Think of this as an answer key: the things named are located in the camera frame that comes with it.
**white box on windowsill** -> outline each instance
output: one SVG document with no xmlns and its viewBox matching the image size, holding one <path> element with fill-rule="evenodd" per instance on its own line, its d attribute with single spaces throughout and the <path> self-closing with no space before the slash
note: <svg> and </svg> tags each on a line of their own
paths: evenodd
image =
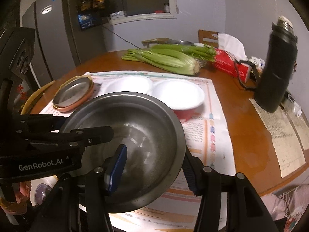
<svg viewBox="0 0 309 232">
<path fill-rule="evenodd" d="M 118 19 L 118 18 L 125 18 L 126 16 L 127 16 L 127 12 L 125 10 L 110 14 L 111 20 Z"/>
</svg>

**hand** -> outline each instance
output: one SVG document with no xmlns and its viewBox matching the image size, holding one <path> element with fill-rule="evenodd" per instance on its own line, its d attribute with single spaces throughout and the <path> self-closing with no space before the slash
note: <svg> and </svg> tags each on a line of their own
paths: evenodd
<svg viewBox="0 0 309 232">
<path fill-rule="evenodd" d="M 15 190 L 16 202 L 9 202 L 0 197 L 0 206 L 10 215 L 22 215 L 27 212 L 26 201 L 30 198 L 30 181 L 20 182 L 19 190 Z"/>
</svg>

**white bowl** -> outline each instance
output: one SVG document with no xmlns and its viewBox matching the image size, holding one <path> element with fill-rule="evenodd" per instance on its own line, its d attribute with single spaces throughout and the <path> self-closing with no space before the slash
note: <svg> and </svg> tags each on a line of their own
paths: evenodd
<svg viewBox="0 0 309 232">
<path fill-rule="evenodd" d="M 182 79 L 168 79 L 154 84 L 151 96 L 172 110 L 189 110 L 203 104 L 204 91 L 196 84 Z"/>
<path fill-rule="evenodd" d="M 127 76 L 117 79 L 104 90 L 104 94 L 120 91 L 131 91 L 147 94 L 152 88 L 152 81 L 143 76 Z"/>
</svg>

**window sill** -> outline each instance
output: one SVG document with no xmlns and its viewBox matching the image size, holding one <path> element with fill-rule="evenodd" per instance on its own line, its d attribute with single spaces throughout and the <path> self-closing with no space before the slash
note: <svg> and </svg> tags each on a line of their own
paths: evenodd
<svg viewBox="0 0 309 232">
<path fill-rule="evenodd" d="M 104 24 L 104 26 L 112 26 L 126 22 L 151 20 L 151 19 L 176 19 L 176 18 L 171 13 L 143 14 L 143 15 L 129 16 L 125 18 L 110 20 L 108 23 Z"/>
</svg>

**thermos lid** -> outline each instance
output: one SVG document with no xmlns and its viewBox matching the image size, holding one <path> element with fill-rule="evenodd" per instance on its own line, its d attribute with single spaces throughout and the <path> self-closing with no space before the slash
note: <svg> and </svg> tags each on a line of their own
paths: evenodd
<svg viewBox="0 0 309 232">
<path fill-rule="evenodd" d="M 278 16 L 277 26 L 280 26 L 294 35 L 293 24 L 284 16 Z"/>
</svg>

